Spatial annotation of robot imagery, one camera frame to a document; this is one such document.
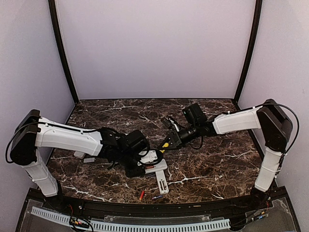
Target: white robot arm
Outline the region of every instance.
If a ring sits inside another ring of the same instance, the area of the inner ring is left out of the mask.
[[[291,120],[278,105],[270,99],[256,108],[227,112],[207,119],[199,105],[195,103],[183,109],[184,116],[191,124],[190,127],[179,130],[180,126],[173,118],[162,120],[167,127],[173,129],[162,144],[169,143],[168,149],[174,150],[180,149],[197,137],[261,129],[266,141],[266,150],[254,190],[265,193],[280,170],[293,129]]]
[[[21,165],[46,197],[58,195],[59,184],[53,178],[37,150],[38,147],[55,147],[106,158],[125,167],[128,177],[155,173],[160,194],[169,192],[164,175],[167,164],[162,152],[150,150],[144,135],[135,130],[120,134],[110,128],[86,130],[50,121],[31,110],[15,131],[10,157]]]

